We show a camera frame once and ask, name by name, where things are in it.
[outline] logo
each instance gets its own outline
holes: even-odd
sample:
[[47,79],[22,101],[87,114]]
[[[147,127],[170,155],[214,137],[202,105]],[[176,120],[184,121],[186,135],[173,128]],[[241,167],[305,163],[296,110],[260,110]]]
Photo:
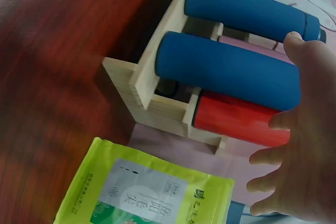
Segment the logo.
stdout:
[[204,199],[204,191],[196,189],[194,197],[196,199]]

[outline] wooden board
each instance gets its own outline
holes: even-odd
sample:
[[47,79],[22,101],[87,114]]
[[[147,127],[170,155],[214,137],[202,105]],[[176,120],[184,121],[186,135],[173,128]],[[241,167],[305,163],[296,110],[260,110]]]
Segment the wooden board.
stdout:
[[154,65],[159,44],[167,31],[181,32],[187,16],[184,14],[184,0],[173,0],[163,16],[153,37],[148,43],[137,69],[130,80],[131,90],[139,105],[145,109],[149,106],[159,77],[155,74]]

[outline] pink paper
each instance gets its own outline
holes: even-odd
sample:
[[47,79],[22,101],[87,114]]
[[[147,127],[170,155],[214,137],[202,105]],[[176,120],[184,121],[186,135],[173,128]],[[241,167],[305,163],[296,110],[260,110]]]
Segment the pink paper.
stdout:
[[275,58],[275,59],[293,64],[293,62],[291,62],[290,59],[285,54],[281,54],[277,51],[270,50],[270,49],[267,49],[265,47],[262,47],[263,38],[262,37],[259,37],[259,38],[260,38],[260,43],[258,45],[253,45],[253,44],[244,42],[242,40],[234,39],[234,38],[230,38],[230,37],[226,37],[226,36],[221,36],[219,38],[219,42],[226,43],[226,44],[236,46],[236,47],[240,47],[240,48],[244,48],[244,49],[247,49],[247,50],[250,50],[250,51],[253,51],[253,52],[257,52],[257,53],[262,54],[262,55],[267,55],[269,57],[272,57],[272,58]]

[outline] green bag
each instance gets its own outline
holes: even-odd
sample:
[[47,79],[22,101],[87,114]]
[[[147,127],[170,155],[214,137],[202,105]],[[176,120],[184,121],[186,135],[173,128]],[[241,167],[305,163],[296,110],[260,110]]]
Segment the green bag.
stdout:
[[233,185],[96,137],[54,224],[222,224]]

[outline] hand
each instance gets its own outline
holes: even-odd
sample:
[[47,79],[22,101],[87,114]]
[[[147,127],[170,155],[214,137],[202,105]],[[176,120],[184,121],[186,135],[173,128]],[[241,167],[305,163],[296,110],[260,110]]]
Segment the hand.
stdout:
[[300,71],[301,102],[269,122],[271,129],[290,130],[289,142],[250,157],[251,164],[281,165],[247,184],[249,191],[274,191],[251,206],[251,214],[336,223],[336,55],[296,32],[287,35],[284,47]]

